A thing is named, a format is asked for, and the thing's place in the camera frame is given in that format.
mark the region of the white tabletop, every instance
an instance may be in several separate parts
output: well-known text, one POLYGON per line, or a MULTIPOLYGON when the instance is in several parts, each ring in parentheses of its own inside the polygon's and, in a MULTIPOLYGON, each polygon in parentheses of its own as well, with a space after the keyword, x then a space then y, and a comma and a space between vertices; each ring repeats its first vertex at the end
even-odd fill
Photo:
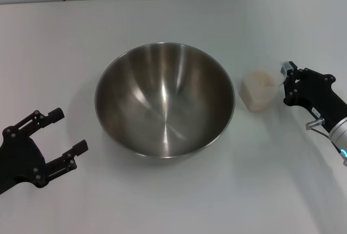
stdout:
POLYGON ((0 129, 38 109, 66 118, 33 135, 50 161, 86 139, 78 169, 0 196, 0 232, 345 233, 347 168, 312 120, 283 104, 250 113, 189 159, 152 163, 113 144, 94 111, 127 50, 180 42, 213 56, 237 91, 248 67, 294 61, 333 74, 347 100, 347 0, 103 0, 0 6, 0 129))

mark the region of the metal mixing bowl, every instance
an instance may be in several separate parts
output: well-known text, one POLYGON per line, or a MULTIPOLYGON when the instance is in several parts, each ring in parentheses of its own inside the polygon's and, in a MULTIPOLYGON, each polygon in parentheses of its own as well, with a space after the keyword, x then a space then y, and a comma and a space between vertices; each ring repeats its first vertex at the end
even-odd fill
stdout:
POLYGON ((99 121, 111 138, 160 158, 211 144, 228 126, 234 107, 234 88, 222 66, 180 43, 152 43, 122 54, 95 93, 99 121))

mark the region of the bowl rim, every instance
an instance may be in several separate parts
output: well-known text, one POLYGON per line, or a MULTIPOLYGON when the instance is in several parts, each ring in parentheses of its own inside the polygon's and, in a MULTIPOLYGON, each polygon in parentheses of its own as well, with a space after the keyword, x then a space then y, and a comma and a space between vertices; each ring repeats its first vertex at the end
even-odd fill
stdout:
POLYGON ((183 43, 175 43, 175 42, 156 42, 156 43, 147 43, 147 44, 143 44, 143 45, 140 45, 140 46, 137 46, 137 47, 134 47, 128 51, 126 51, 125 53, 119 55, 114 61, 112 61, 108 66, 107 68, 104 70, 104 72, 102 73, 99 81, 98 81, 98 84, 97 84, 97 87, 95 89, 95 94, 94 94, 94 108, 95 108, 95 113, 97 114, 97 117, 98 117, 98 121, 99 121, 99 124, 101 125, 101 127, 103 128, 104 132, 106 132, 106 134, 108 135, 108 137, 114 141, 115 143, 117 143, 118 145, 120 145, 121 147, 123 147, 124 149, 127 149, 137 155, 140 155, 142 157, 149 157, 149 158, 158 158, 158 159, 170 159, 170 158, 177 158, 177 157, 184 157, 184 156, 187 156, 187 155, 191 155, 191 154, 194 154, 196 152, 199 152, 203 149, 205 149, 206 147, 210 146, 212 143, 214 143, 227 129, 227 127, 229 126, 230 124, 230 121, 234 115, 234 110, 235 110, 235 106, 236 106, 236 100, 235 100, 235 89, 234 89, 234 85, 232 83, 232 80, 230 79, 230 76, 229 74, 227 73, 227 71, 223 68, 223 66, 216 61, 216 59, 214 59, 211 55, 205 53, 203 50, 200 50, 196 47, 193 47, 193 46, 190 46, 190 45, 187 45, 187 44, 183 44, 183 43), (208 57, 211 58, 211 60, 213 60, 221 69, 222 71, 224 72, 224 74, 226 75, 230 85, 231 85, 231 88, 232 88, 232 94, 233 94, 233 107, 232 107, 232 112, 230 114, 230 117, 229 117, 229 120, 228 122, 226 123, 226 125, 224 126, 223 130, 211 141, 209 142, 208 144, 196 149, 196 150, 193 150, 191 152, 188 152, 188 153, 184 153, 184 154, 179 154, 179 155, 173 155, 173 156, 170 156, 170 157, 160 157, 160 156, 155 156, 155 155, 148 155, 148 154, 142 154, 142 153, 139 153, 139 152, 136 152, 134 151, 133 149, 123 145, 122 143, 120 143, 118 140, 114 139, 110 134, 109 132, 105 129, 105 127, 103 126, 101 120, 100 120, 100 117, 99 117, 99 114, 98 114, 98 110, 97 110, 97 93, 99 91, 99 87, 100 87, 100 82, 102 80, 102 78, 104 77, 104 75, 108 72, 108 70, 111 68, 111 66, 116 63, 121 57, 123 57, 124 55, 128 54, 129 52, 133 51, 133 50, 136 50, 137 48, 142 48, 142 47, 146 47, 146 46, 150 46, 150 45, 153 45, 153 44, 175 44, 177 46, 184 46, 184 47, 189 47, 189 48, 194 48, 196 49, 197 51, 207 55, 208 57))

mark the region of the cable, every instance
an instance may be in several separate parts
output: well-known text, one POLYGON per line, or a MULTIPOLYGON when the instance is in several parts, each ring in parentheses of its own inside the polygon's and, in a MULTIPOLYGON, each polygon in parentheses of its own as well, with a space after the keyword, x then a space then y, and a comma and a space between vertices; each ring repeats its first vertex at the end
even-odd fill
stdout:
MULTIPOLYGON (((319 130, 316 130, 316 129, 314 129, 314 128, 311 128, 311 130, 312 130, 312 131, 315 131, 315 132, 317 132, 318 134, 321 134, 321 135, 323 135, 323 136, 325 136, 326 138, 329 139, 328 135, 324 134, 323 132, 321 132, 321 131, 319 131, 319 130)), ((331 142, 331 143, 334 145, 336 151, 337 151, 339 154, 341 154, 341 150, 340 150, 333 142, 331 142)))

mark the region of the white label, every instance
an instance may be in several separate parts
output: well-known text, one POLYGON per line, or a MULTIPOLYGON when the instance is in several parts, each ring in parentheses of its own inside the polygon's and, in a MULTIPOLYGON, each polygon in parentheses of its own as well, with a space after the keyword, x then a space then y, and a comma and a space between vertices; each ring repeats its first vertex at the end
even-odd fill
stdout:
POLYGON ((316 115, 318 118, 320 118, 319 112, 314 107, 312 108, 312 112, 314 113, 314 115, 316 115))

